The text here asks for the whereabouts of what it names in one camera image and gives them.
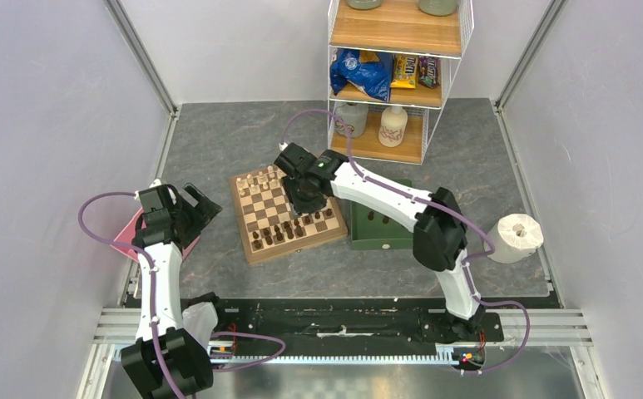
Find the white paper roll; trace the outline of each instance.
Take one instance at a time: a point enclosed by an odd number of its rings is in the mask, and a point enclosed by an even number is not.
[[[497,221],[487,234],[495,244],[489,258],[501,264],[512,264],[534,254],[544,244],[542,227],[528,214],[510,214]]]

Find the snack bag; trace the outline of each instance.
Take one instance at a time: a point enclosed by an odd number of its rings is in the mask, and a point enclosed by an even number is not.
[[[439,59],[437,57],[419,58],[419,84],[430,89],[438,87],[441,83],[439,71]]]
[[[394,78],[389,85],[398,89],[417,87],[417,58],[397,55],[394,58]]]
[[[368,96],[389,101],[392,54],[340,48],[334,53],[330,74],[334,94],[350,81]]]

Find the green box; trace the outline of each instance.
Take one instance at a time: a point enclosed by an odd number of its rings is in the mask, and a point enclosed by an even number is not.
[[[401,185],[412,187],[410,179],[392,179]],[[352,202],[350,205],[350,248],[360,251],[370,249],[411,249],[414,234],[401,224],[390,219],[383,223],[384,214],[375,211],[373,220],[368,219],[371,209]]]

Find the wooden shelf board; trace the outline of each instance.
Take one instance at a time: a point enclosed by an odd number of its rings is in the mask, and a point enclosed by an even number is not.
[[[441,87],[430,89],[417,84],[416,89],[390,89],[389,103],[372,98],[351,83],[347,84],[337,96],[333,94],[331,100],[362,101],[373,104],[399,104],[404,106],[422,106],[440,109],[442,105]]]
[[[382,145],[378,139],[381,117],[382,114],[379,112],[368,113],[365,132],[360,137],[353,139],[353,155],[377,160],[396,160],[399,162],[421,164],[422,118],[419,116],[409,116],[402,144],[396,147],[386,147]],[[345,136],[334,132],[334,138],[331,141],[331,150],[345,154],[346,140]]]
[[[373,10],[356,10],[342,0],[331,46],[460,57],[458,10],[435,17],[419,10],[417,0],[385,0]]]

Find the wooden chessboard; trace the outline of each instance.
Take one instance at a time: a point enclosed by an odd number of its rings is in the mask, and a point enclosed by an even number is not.
[[[335,198],[314,214],[295,217],[277,166],[230,178],[245,258],[250,264],[314,247],[348,235]]]

